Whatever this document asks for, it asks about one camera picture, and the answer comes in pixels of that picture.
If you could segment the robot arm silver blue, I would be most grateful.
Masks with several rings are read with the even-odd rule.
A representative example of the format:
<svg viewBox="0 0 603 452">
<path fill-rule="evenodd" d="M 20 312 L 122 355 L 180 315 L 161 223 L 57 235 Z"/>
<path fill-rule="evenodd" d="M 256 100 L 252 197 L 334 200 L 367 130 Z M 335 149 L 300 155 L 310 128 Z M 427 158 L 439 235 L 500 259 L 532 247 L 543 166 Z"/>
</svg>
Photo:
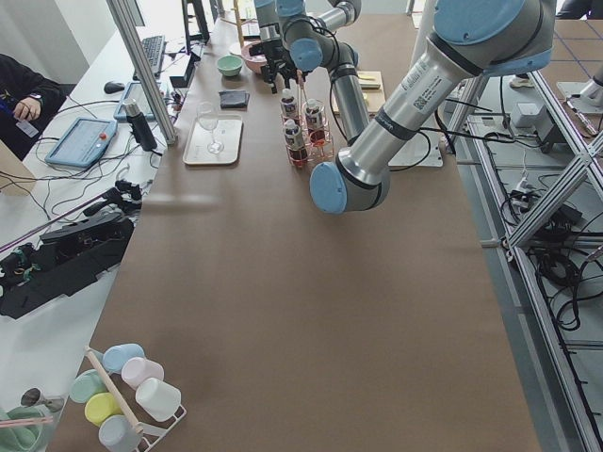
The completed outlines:
<svg viewBox="0 0 603 452">
<path fill-rule="evenodd" d="M 256 19 L 259 26 L 260 40 L 263 43 L 281 45 L 279 16 L 274 0 L 254 0 Z"/>
<path fill-rule="evenodd" d="M 360 16 L 359 1 L 334 1 L 310 18 L 303 1 L 257 1 L 264 38 L 281 39 L 304 73 L 325 68 L 348 145 L 332 163 L 317 165 L 310 193 L 321 211 L 341 214 L 378 206 L 389 189 L 389 162 L 464 79 L 530 73 L 551 59 L 553 1 L 437 1 L 425 51 L 374 117 L 361 95 L 356 52 L 336 29 Z"/>
</svg>

